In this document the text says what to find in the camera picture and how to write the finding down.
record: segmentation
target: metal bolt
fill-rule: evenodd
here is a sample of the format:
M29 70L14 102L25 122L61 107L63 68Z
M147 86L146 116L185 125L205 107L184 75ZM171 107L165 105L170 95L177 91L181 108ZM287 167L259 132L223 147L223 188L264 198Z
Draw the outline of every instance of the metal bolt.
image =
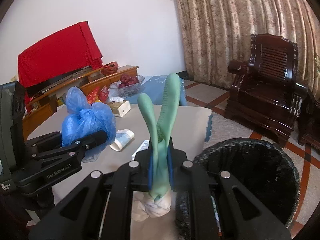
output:
M229 179L231 174L229 171L221 171L220 176L225 178L225 179Z
M93 171L91 172L91 177L94 179L97 179L101 176L101 172L100 171Z
M193 162L192 161L184 161L182 165L186 168L191 168L193 166Z
M130 161L130 162L129 162L129 166L130 166L131 168L136 168L136 167L139 166L139 162L137 162L137 161Z

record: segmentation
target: red cloth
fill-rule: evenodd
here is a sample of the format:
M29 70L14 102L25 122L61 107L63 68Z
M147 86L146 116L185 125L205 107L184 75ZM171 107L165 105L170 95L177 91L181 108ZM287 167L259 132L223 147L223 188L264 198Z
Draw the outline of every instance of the red cloth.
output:
M18 56L19 82L30 87L82 67L97 69L103 67L101 58L88 22L80 22L23 51Z

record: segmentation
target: patterned beige curtain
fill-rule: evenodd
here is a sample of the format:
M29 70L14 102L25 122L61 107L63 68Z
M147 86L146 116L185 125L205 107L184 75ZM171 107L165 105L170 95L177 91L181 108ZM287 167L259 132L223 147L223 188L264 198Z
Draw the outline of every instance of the patterned beige curtain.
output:
M230 87L230 60L248 60L251 33L298 44L298 74L316 93L320 23L306 0L177 0L184 57L195 81Z

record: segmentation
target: black trash can liner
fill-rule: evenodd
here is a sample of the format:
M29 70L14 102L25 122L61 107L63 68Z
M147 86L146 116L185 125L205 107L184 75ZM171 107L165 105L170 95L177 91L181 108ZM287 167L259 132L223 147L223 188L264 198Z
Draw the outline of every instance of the black trash can liner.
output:
M292 159L277 144L268 141L236 138L205 149L193 160L210 171L230 171L286 227L297 210L300 197L299 174ZM188 195L177 194L176 225L180 236L189 239Z

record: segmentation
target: green rubber glove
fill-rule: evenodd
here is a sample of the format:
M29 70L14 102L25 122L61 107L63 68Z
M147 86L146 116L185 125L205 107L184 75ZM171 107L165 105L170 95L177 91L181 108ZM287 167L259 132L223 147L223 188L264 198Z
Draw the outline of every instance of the green rubber glove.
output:
M138 97L138 106L147 124L153 146L153 183L150 195L154 200L164 196L170 189L167 154L179 106L180 86L180 78L177 74L168 75L158 122L156 122L150 97L147 94L140 94Z

